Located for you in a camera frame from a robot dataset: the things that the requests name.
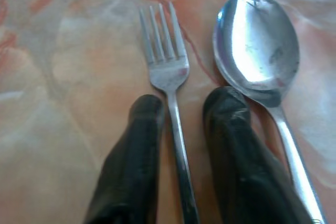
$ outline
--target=black object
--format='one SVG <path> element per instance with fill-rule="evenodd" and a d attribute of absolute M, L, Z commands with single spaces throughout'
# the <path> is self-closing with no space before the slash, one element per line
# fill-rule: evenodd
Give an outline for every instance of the black object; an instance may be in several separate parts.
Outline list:
<path fill-rule="evenodd" d="M 203 122 L 223 223 L 313 223 L 284 168 L 253 132 L 238 91 L 215 89 Z"/>
<path fill-rule="evenodd" d="M 123 136 L 105 160 L 84 224 L 155 223 L 163 124 L 159 98 L 135 101 Z"/>

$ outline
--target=fork tine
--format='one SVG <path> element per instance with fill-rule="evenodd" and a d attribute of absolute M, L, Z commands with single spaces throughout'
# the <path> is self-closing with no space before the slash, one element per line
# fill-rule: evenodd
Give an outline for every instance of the fork tine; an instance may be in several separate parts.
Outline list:
<path fill-rule="evenodd" d="M 151 22 L 152 22 L 152 26 L 153 26 L 153 29 L 154 29 L 154 44 L 155 44 L 155 51 L 156 51 L 157 56 L 158 56 L 157 58 L 158 58 L 158 60 L 164 60 L 164 53 L 163 53 L 160 33 L 159 33 L 159 29 L 157 27 L 158 25 L 157 25 L 156 20 L 155 20 L 155 14 L 154 14 L 154 10 L 153 10 L 152 6 L 149 7 L 149 11 L 151 13 Z"/>
<path fill-rule="evenodd" d="M 186 58 L 187 57 L 187 51 L 185 50 L 180 26 L 178 25 L 179 22 L 177 21 L 176 12 L 175 12 L 175 9 L 174 9 L 174 6 L 173 6 L 172 2 L 169 2 L 169 9 L 170 9 L 170 14 L 172 16 L 172 23 L 173 23 L 173 28 L 174 28 L 177 54 L 180 58 Z"/>
<path fill-rule="evenodd" d="M 162 23 L 162 28 L 163 28 L 163 34 L 164 34 L 164 40 L 166 42 L 166 47 L 167 47 L 167 53 L 168 53 L 168 59 L 173 59 L 175 57 L 174 54 L 174 49 L 172 45 L 172 41 L 170 40 L 170 35 L 169 35 L 169 30 L 167 27 L 167 22 L 164 17 L 164 12 L 163 12 L 163 6 L 162 4 L 159 4 L 159 10 L 160 10 L 160 16 L 161 16 L 161 23 Z"/>
<path fill-rule="evenodd" d="M 140 14 L 140 23 L 141 23 L 141 28 L 142 28 L 142 37 L 143 37 L 145 48 L 146 48 L 146 60 L 147 60 L 147 64 L 150 65 L 150 64 L 155 63 L 154 52 L 153 52 L 153 48 L 151 45 L 148 25 L 144 18 L 142 9 L 139 9 L 139 14 Z"/>

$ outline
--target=silver fork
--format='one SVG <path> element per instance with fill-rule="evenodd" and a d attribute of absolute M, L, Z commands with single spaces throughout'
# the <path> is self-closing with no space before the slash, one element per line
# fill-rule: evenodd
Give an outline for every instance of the silver fork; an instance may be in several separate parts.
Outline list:
<path fill-rule="evenodd" d="M 174 52 L 168 26 L 165 20 L 163 7 L 159 4 L 162 31 L 165 40 L 165 52 L 161 43 L 159 28 L 155 20 L 153 7 L 150 6 L 150 20 L 153 28 L 153 40 L 156 56 L 154 55 L 149 26 L 144 11 L 140 10 L 140 22 L 146 49 L 146 61 L 149 68 L 150 81 L 154 87 L 163 91 L 168 100 L 168 108 L 172 120 L 174 135 L 175 158 L 177 165 L 178 184 L 185 224 L 199 223 L 199 217 L 190 179 L 190 171 L 186 156 L 184 139 L 178 112 L 176 91 L 185 82 L 189 75 L 189 61 L 185 50 L 182 34 L 173 4 L 169 2 L 169 9 L 174 29 L 177 55 Z"/>

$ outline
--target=silver spoon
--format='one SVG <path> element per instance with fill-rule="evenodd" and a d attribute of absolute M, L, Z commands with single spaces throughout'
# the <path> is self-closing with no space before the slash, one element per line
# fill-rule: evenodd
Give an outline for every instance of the silver spoon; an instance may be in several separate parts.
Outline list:
<path fill-rule="evenodd" d="M 223 77 L 272 115 L 295 189 L 314 223 L 326 224 L 280 106 L 299 67 L 298 40 L 285 11 L 274 0 L 228 0 L 217 16 L 213 46 Z"/>

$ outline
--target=table surface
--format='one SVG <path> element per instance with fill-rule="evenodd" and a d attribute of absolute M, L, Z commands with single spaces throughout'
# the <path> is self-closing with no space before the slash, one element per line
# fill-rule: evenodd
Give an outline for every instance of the table surface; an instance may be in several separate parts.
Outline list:
<path fill-rule="evenodd" d="M 80 224 L 130 105 L 148 80 L 138 7 L 172 1 L 191 64 L 178 93 L 202 223 L 220 223 L 203 137 L 205 98 L 225 81 L 212 31 L 226 0 L 0 0 L 0 223 Z M 277 0 L 300 42 L 283 102 L 330 224 L 336 223 L 336 0 Z M 266 111 L 253 127 L 283 160 Z M 172 139 L 161 143 L 157 222 L 181 223 Z"/>

